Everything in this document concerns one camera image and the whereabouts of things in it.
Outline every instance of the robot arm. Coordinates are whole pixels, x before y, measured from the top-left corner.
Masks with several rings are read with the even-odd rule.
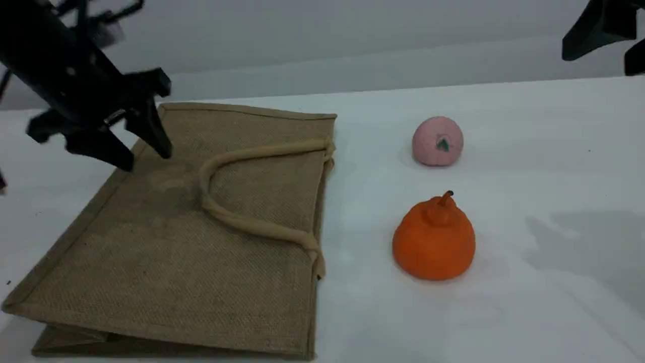
[[[573,28],[562,39],[562,58],[574,61],[618,41],[636,39],[636,13],[645,0],[590,0]],[[627,76],[645,73],[645,39],[626,53]]]
[[[122,74],[100,49],[114,42],[108,26],[140,10],[143,0],[116,14],[93,17],[87,6],[88,0],[66,0],[59,6],[42,0],[0,1],[0,61],[8,69],[4,83],[14,74],[51,106],[29,122],[27,134],[38,143],[62,134],[68,152],[130,171],[134,156],[110,131],[125,118],[127,130],[169,158],[172,144],[154,97],[170,94],[170,79],[160,68]],[[59,16],[75,8],[77,24],[67,28]]]

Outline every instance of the bag handle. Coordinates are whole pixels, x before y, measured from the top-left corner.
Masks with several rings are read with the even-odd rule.
[[[285,143],[283,145],[253,147],[250,149],[235,150],[215,155],[199,169],[199,190],[201,193],[202,207],[215,217],[215,219],[229,225],[230,227],[239,229],[240,231],[260,237],[286,240],[301,246],[312,259],[314,273],[319,278],[322,278],[325,275],[325,262],[323,252],[320,248],[320,243],[313,235],[313,232],[299,231],[297,229],[233,213],[219,205],[210,196],[208,189],[211,178],[219,168],[226,164],[248,159],[325,150],[326,154],[324,162],[330,161],[333,165],[332,154],[334,149],[335,147],[330,139],[317,139]]]

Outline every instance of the burlap tote bag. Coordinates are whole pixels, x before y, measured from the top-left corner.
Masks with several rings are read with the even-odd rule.
[[[2,310],[48,324],[35,355],[313,358],[333,114],[169,103]]]

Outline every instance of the white table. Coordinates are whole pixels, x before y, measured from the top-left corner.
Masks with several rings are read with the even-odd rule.
[[[645,78],[613,78],[219,102],[339,115],[318,362],[607,363],[645,361],[644,99]],[[30,140],[35,113],[0,113],[0,298],[112,170],[62,138]],[[436,115],[465,135],[447,169],[411,157],[416,126]],[[392,233],[446,189],[475,227],[475,260],[456,281],[414,280],[392,260]],[[0,362],[35,361],[42,328],[0,315]]]

